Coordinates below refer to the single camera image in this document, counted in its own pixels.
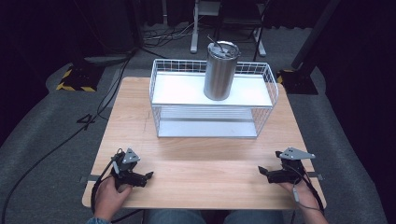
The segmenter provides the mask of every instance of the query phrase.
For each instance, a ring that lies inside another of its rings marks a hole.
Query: metal canister
[[[221,101],[230,95],[239,55],[239,48],[231,42],[218,41],[207,46],[204,86],[207,98]]]

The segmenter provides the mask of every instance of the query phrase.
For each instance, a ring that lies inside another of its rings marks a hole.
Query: black controller
[[[260,174],[266,175],[269,183],[298,184],[305,175],[305,168],[301,159],[314,159],[315,155],[289,147],[284,152],[277,151],[276,156],[281,159],[282,170],[268,171],[259,166]]]
[[[154,174],[154,172],[145,175],[134,173],[133,169],[137,162],[140,161],[140,158],[130,148],[126,152],[122,151],[122,149],[119,150],[112,160],[113,168],[111,169],[111,174],[115,177],[116,189],[123,184],[143,188]]]

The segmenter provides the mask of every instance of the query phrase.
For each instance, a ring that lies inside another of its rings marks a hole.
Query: gray carpet floor
[[[206,47],[210,42],[206,38],[208,34],[212,35],[213,30],[201,31],[196,54],[190,53],[190,35],[149,50],[171,59],[205,60]],[[310,29],[264,30],[262,42],[267,56],[259,57],[258,62],[269,63],[273,73],[290,68],[309,34]],[[222,39],[232,40],[233,36],[224,32]],[[242,51],[239,61],[250,62],[254,53],[253,44],[236,44]],[[123,75],[149,77],[156,58],[159,57],[139,50]],[[76,123],[78,119],[96,114],[120,70],[120,64],[107,67],[97,92],[56,91],[69,65],[59,68],[48,78],[49,94],[21,120],[0,149],[2,205],[26,171],[82,127],[83,124]],[[330,223],[387,223],[375,185],[332,112],[325,95],[325,80],[318,69],[313,72],[312,78],[319,95],[288,97],[306,147],[317,155],[312,162],[316,171],[324,177],[320,184],[328,204],[327,219]],[[102,116],[108,118],[110,113],[111,103]],[[89,219],[91,210],[82,205],[81,197],[106,124],[106,119],[97,118],[87,131],[80,132],[41,161],[10,197],[6,223],[84,223]],[[124,209],[119,215],[128,212],[130,210]],[[284,217],[285,223],[289,223],[291,211],[285,211]],[[141,214],[137,214],[121,223],[137,224],[140,218]],[[303,223],[298,211],[295,223]]]

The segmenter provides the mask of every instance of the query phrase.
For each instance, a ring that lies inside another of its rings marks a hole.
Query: person's leg
[[[147,224],[205,224],[201,212],[188,209],[150,209],[147,210]]]
[[[235,210],[228,215],[224,224],[282,224],[281,211]]]

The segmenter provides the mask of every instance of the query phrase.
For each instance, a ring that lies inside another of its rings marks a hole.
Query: wooden table
[[[149,78],[126,77],[120,86],[102,144],[92,168],[100,175],[121,147],[132,147],[141,161],[134,171],[154,176],[134,188],[124,204],[137,208],[291,209],[294,202],[277,184],[269,184],[258,166],[281,168],[275,151],[296,147],[303,138],[281,85],[278,102],[257,139],[158,138],[149,101]],[[314,172],[310,160],[303,160]],[[324,204],[316,178],[311,178]],[[90,205],[93,181],[82,203]]]

